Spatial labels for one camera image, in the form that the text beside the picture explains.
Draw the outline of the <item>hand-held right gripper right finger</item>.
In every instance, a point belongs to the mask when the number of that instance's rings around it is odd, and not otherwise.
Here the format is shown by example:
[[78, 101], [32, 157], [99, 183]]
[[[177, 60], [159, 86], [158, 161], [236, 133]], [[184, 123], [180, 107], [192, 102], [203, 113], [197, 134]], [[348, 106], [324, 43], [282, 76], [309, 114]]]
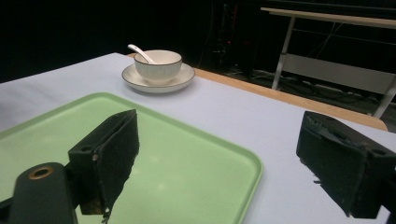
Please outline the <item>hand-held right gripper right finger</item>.
[[296, 155], [318, 183], [354, 218], [396, 218], [396, 152], [341, 121], [306, 111]]

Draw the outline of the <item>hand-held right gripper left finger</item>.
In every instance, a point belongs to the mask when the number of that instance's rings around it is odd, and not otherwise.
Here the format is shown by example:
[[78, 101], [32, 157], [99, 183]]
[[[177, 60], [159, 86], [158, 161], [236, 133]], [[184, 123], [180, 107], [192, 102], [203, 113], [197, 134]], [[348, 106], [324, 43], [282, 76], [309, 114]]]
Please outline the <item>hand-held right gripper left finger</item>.
[[105, 119], [68, 151], [67, 174], [73, 202], [83, 215], [107, 223], [139, 153], [134, 109]]

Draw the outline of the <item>green plastic tray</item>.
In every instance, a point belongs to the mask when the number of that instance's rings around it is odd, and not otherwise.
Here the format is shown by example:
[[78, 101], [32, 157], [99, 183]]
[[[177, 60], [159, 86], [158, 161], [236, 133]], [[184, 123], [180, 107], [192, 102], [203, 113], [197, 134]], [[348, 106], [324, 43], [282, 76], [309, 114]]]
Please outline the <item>green plastic tray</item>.
[[106, 118], [137, 112], [140, 150], [108, 224], [241, 224], [262, 177], [251, 151], [110, 93], [95, 93], [0, 132], [0, 201], [15, 180]]

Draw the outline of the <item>white-framed desk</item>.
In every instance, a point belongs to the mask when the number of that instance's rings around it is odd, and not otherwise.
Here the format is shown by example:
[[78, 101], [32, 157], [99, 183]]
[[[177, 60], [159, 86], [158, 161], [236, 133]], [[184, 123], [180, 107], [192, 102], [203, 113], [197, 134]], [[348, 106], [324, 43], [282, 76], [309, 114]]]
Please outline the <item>white-framed desk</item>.
[[390, 30], [396, 30], [396, 20], [307, 12], [273, 7], [262, 7], [261, 11], [290, 18], [283, 47], [278, 58], [275, 77], [272, 82], [273, 90], [278, 89], [281, 73], [290, 72], [303, 77], [316, 78], [359, 90], [379, 93], [382, 94], [383, 97], [380, 100], [378, 108], [374, 112], [374, 117], [382, 117], [392, 99], [396, 96], [396, 74], [299, 56], [288, 53], [288, 48], [294, 23], [297, 19], [330, 21]]

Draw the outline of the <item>white ceramic bowl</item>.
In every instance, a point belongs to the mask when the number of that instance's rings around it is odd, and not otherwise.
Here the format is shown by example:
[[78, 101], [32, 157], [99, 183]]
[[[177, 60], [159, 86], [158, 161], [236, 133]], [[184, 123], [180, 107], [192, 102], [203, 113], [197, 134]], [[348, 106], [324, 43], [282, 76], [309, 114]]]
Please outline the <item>white ceramic bowl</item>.
[[176, 52], [163, 49], [147, 50], [146, 54], [154, 61], [148, 61], [136, 53], [134, 65], [137, 73], [153, 84], [165, 84], [174, 79], [181, 70], [182, 56]]

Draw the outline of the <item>white ceramic spoon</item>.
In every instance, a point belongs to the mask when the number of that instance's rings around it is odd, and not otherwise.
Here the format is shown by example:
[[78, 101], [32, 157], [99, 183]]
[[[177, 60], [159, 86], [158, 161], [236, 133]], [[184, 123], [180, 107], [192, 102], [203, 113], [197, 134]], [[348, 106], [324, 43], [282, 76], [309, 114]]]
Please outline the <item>white ceramic spoon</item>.
[[140, 54], [148, 63], [150, 64], [156, 64], [141, 48], [134, 44], [128, 44], [127, 46], [128, 49], [132, 49], [136, 53]]

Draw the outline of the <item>white ceramic saucer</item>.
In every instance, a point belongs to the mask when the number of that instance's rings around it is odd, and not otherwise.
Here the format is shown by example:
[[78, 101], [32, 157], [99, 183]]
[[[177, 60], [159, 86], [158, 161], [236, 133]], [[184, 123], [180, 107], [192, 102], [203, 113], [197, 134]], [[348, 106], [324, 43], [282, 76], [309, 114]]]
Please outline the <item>white ceramic saucer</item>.
[[132, 64], [126, 67], [121, 76], [123, 80], [134, 90], [148, 92], [148, 93], [168, 93], [179, 91], [187, 87], [195, 77], [195, 71], [189, 65], [183, 63], [180, 72], [170, 82], [161, 85], [154, 85], [143, 79]]

